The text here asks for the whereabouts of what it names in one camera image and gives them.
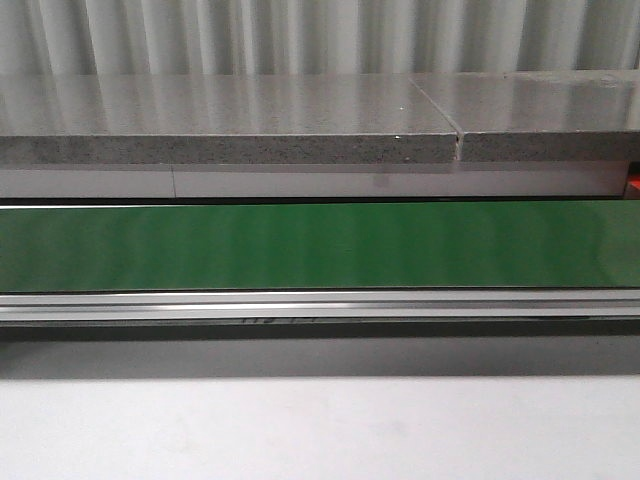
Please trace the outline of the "green conveyor belt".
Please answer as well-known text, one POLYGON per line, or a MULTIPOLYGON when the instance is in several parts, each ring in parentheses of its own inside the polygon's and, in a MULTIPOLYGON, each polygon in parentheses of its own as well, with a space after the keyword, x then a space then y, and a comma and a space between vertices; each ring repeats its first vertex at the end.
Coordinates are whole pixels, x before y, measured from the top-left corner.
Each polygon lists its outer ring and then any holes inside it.
POLYGON ((634 201, 1 212, 5 325, 638 315, 634 201))

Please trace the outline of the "pleated grey curtain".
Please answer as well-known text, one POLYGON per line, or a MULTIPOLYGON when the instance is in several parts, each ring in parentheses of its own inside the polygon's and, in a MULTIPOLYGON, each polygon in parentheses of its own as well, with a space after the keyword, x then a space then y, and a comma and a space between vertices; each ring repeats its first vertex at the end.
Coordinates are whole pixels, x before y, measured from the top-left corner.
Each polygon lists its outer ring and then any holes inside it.
POLYGON ((1 71, 635 69, 635 1, 5 1, 1 71))

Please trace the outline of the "grey stone counter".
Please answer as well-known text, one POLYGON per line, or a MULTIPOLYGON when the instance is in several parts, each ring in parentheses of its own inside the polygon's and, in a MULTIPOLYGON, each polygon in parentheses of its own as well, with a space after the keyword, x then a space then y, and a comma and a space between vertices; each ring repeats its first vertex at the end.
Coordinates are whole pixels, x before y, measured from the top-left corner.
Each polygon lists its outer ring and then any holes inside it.
POLYGON ((624 198, 631 71, 15 75, 1 196, 624 198))

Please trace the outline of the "red plastic tray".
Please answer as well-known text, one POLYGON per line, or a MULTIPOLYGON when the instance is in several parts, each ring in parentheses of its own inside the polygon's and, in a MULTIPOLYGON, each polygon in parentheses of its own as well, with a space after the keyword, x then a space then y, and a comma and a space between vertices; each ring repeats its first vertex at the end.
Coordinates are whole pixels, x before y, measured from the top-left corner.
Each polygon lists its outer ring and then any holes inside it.
POLYGON ((626 181, 626 187, 624 191, 625 200, 639 200, 640 199, 640 174, 630 174, 626 181))

